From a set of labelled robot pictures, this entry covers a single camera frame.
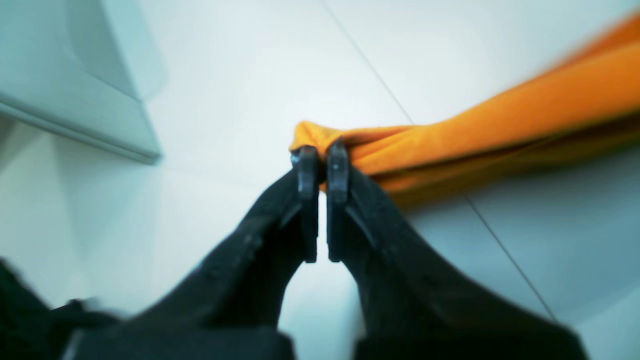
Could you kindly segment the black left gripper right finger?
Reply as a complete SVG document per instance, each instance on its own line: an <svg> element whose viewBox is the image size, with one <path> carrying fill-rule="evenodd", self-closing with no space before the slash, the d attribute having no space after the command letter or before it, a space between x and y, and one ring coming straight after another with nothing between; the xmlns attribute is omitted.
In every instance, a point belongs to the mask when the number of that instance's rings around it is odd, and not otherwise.
<svg viewBox="0 0 640 360"><path fill-rule="evenodd" d="M327 248L353 276L365 322L355 360L585 360L576 334L471 280L391 198L327 152Z"/></svg>

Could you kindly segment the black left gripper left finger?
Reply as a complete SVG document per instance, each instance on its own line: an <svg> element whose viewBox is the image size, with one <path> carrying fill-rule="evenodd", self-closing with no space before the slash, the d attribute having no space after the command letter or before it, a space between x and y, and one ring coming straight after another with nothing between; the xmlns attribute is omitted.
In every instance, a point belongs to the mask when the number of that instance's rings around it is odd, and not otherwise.
<svg viewBox="0 0 640 360"><path fill-rule="evenodd" d="M285 290L317 260L319 155L292 154L237 228L169 294L141 314L77 330L64 360L294 360L278 331Z"/></svg>

